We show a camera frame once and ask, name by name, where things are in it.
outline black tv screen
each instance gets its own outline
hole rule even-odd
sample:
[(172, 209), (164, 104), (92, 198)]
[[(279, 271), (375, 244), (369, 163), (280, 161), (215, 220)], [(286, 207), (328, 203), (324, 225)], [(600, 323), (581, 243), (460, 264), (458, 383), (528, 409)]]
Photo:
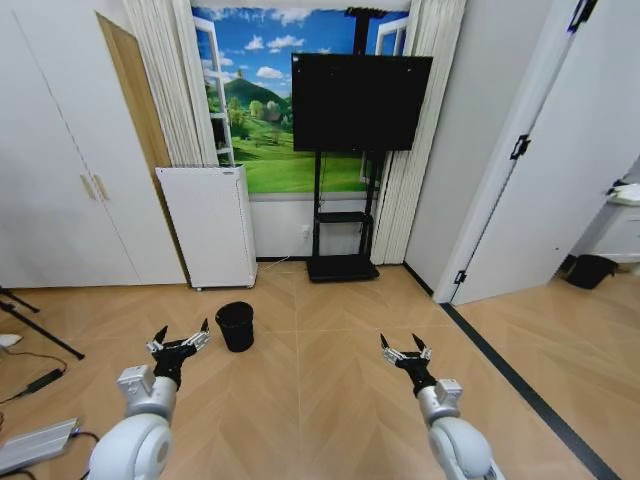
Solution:
[(293, 149), (411, 149), (431, 61), (292, 54)]

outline green grass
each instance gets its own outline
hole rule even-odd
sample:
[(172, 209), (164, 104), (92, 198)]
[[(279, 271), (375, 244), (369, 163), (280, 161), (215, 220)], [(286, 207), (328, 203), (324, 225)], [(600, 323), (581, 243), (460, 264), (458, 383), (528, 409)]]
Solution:
[[(233, 137), (236, 163), (247, 170), (251, 193), (312, 192), (313, 152), (294, 152), (293, 134), (280, 130), (276, 143), (274, 126), (270, 123), (246, 118), (244, 126), (248, 139)], [(360, 155), (327, 153), (323, 155), (322, 190), (325, 192), (353, 192), (365, 189), (360, 182)]]

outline painted sky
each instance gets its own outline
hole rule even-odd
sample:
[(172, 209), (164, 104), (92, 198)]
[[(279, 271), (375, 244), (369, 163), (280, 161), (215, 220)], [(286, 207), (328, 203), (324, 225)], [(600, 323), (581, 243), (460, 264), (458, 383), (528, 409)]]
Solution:
[[(355, 19), (339, 10), (193, 7), (194, 16), (215, 23), (218, 48), (222, 56), (225, 82), (235, 78), (238, 69), (244, 78), (286, 97), (291, 92), (291, 53), (351, 53)], [(406, 17), (407, 12), (390, 12), (369, 26), (367, 53), (375, 49), (378, 25)], [(390, 53), (393, 40), (385, 42), (383, 53)], [(198, 32), (203, 66), (211, 65), (209, 42)]]

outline wastebasket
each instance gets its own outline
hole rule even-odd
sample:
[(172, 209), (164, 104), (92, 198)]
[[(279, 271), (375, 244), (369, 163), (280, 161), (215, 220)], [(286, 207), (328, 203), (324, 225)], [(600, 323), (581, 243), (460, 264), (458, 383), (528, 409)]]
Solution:
[(617, 267), (618, 264), (608, 258), (580, 255), (569, 270), (567, 282), (576, 287), (592, 290), (604, 280), (604, 277), (614, 275)]
[(253, 308), (245, 302), (225, 305), (216, 313), (216, 323), (232, 352), (244, 352), (253, 345)]

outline sheer curtain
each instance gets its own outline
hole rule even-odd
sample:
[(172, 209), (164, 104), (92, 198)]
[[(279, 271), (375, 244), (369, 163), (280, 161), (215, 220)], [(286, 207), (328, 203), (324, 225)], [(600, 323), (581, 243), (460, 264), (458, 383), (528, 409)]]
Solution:
[(371, 260), (402, 263), (438, 124), (466, 0), (413, 0), (404, 55), (433, 57), (410, 151), (393, 152), (382, 172)]
[(174, 167), (218, 165), (189, 0), (124, 0)]

